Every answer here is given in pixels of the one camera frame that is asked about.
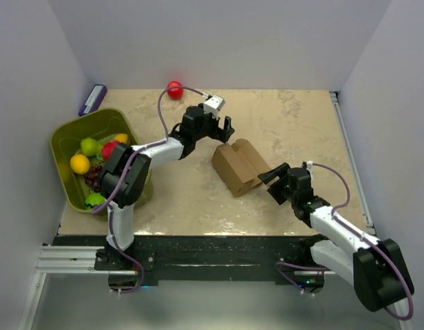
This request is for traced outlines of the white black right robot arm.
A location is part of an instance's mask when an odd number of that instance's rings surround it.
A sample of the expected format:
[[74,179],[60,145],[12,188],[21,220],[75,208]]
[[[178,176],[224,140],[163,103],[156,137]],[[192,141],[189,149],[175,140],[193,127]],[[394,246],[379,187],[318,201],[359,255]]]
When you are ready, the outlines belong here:
[[278,204],[289,202],[295,216],[319,233],[314,243],[299,252],[299,264],[306,270],[330,270],[342,277],[369,311],[388,310],[405,302],[404,316],[391,315],[409,320],[414,313],[414,285],[399,245],[372,236],[343,218],[338,210],[347,202],[331,206],[317,196],[312,188],[314,167],[316,163],[311,161],[294,168],[283,163],[258,176]]

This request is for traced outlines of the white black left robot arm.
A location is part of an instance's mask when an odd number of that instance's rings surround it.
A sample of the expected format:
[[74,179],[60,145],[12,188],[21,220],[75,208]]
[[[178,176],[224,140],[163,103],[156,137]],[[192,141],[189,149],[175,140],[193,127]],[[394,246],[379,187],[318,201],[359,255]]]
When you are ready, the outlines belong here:
[[169,135],[150,144],[127,146],[120,143],[105,162],[98,177],[98,186],[105,202],[92,208],[93,214],[106,210],[108,215],[107,244],[114,249],[110,261],[120,270],[130,268],[134,253],[134,206],[144,192],[151,170],[190,155],[199,140],[211,138],[228,142],[234,134],[232,119],[220,119],[206,111],[205,104],[188,107],[181,122],[174,125]]

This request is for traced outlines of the brown cardboard paper box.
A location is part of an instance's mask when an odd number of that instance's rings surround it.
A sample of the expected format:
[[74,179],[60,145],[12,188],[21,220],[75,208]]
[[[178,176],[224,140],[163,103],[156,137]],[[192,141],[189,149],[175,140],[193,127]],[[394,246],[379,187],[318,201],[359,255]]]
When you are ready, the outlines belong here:
[[234,197],[241,197],[261,184],[258,175],[271,170],[256,148],[243,138],[219,145],[211,163]]

